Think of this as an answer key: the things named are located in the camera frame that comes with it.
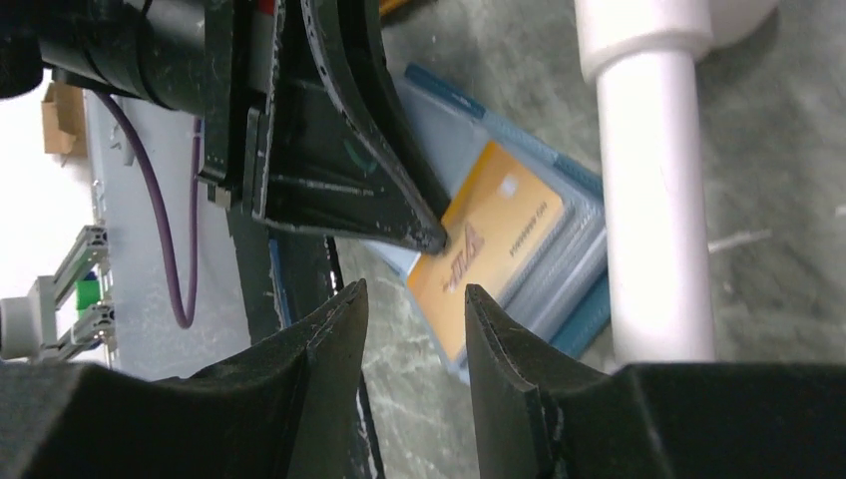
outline purple cable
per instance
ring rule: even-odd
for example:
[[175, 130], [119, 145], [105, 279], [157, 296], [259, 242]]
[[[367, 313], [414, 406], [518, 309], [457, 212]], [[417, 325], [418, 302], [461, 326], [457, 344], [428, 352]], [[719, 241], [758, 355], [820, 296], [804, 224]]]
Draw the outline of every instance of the purple cable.
[[156, 179], [156, 172], [153, 170], [153, 164], [150, 162], [150, 156], [138, 136], [138, 132], [133, 127], [130, 119], [118, 106], [118, 103], [109, 95], [100, 92], [94, 92], [97, 98], [106, 105], [109, 112], [117, 120], [118, 125], [127, 136], [127, 141], [132, 147], [136, 158], [138, 159], [138, 166], [141, 168], [141, 174], [144, 176], [144, 182], [147, 184], [147, 192], [150, 194], [150, 203], [153, 204], [153, 214], [156, 217], [156, 226], [159, 228], [159, 241], [162, 243], [162, 256], [165, 261], [165, 277], [168, 281], [168, 292], [171, 296], [171, 307], [174, 310], [174, 316], [177, 319], [177, 324], [182, 329], [188, 329], [194, 323], [194, 312], [197, 306], [197, 174], [200, 169], [200, 132], [202, 130], [203, 121], [199, 118], [194, 119], [194, 142], [191, 152], [191, 198], [189, 201], [189, 242], [191, 264], [188, 282], [188, 307], [183, 306], [183, 296], [180, 290], [180, 278], [177, 271], [177, 258], [174, 253], [174, 239], [171, 235], [171, 223], [168, 220], [168, 211], [165, 209], [165, 199], [162, 198], [162, 189], [159, 188], [159, 181]]

